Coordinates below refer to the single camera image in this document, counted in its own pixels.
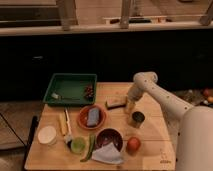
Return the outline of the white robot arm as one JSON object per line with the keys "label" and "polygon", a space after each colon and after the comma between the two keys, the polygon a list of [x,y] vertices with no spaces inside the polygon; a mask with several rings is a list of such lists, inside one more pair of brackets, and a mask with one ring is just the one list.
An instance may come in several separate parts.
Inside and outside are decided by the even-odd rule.
{"label": "white robot arm", "polygon": [[128,90],[130,103],[148,93],[179,121],[175,171],[213,171],[213,108],[195,106],[157,85],[155,72],[133,76]]}

